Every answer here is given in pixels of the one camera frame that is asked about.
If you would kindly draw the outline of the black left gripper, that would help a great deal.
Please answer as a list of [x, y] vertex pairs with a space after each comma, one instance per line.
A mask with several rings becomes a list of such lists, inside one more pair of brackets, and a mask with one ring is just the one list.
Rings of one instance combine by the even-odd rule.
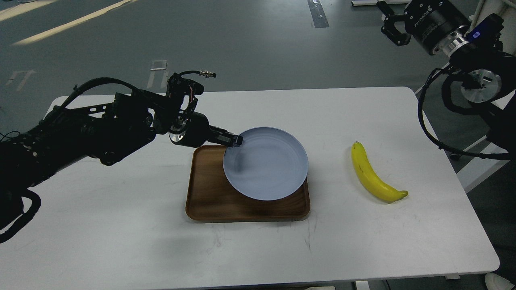
[[208, 118], [197, 112], [188, 117], [179, 117], [169, 130], [169, 139], [173, 144], [184, 147], [201, 147], [207, 140], [225, 147], [240, 147], [243, 144], [243, 136], [210, 126]]

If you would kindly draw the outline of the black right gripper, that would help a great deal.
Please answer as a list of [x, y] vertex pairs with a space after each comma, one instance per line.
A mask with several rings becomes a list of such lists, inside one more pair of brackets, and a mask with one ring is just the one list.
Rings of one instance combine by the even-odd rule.
[[[378, 1], [377, 8], [385, 17], [381, 32], [396, 46], [409, 44], [411, 36], [429, 55], [450, 33], [465, 33], [471, 22], [449, 0], [412, 0], [405, 6], [405, 14], [395, 14], [385, 1]], [[405, 23], [407, 33], [401, 33], [396, 22]]]

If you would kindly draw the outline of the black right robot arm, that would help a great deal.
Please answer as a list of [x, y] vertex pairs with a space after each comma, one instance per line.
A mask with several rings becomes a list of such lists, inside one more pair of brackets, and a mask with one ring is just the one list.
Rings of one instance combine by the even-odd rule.
[[[448, 0], [412, 0], [396, 14], [385, 1], [376, 6], [385, 16], [381, 31], [397, 46], [414, 38], [429, 55], [444, 53], [444, 68], [435, 68], [418, 100], [418, 120], [424, 134], [439, 149], [456, 155], [515, 160], [515, 100], [501, 109], [494, 104], [515, 90], [515, 57], [503, 51], [503, 19], [488, 15], [471, 31], [470, 21]], [[488, 125], [486, 139], [505, 153], [473, 153], [433, 137], [423, 120], [423, 103], [431, 83], [446, 75], [441, 88], [444, 106], [457, 114], [478, 115]]]

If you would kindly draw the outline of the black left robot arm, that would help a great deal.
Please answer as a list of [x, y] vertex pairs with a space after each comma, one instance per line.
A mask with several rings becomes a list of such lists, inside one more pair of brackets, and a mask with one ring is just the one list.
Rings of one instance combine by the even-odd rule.
[[[185, 76], [214, 78], [209, 71], [173, 73], [166, 93], [156, 94], [125, 81], [100, 77], [74, 87], [63, 104], [54, 108], [31, 130], [3, 137], [0, 144], [1, 242], [13, 238], [39, 211], [41, 198], [30, 190], [85, 157], [111, 166], [169, 134], [175, 145], [201, 147], [215, 143], [239, 147], [243, 136], [210, 125], [195, 112], [204, 86]], [[69, 109], [86, 91], [119, 84], [131, 90], [117, 93], [111, 103]]]

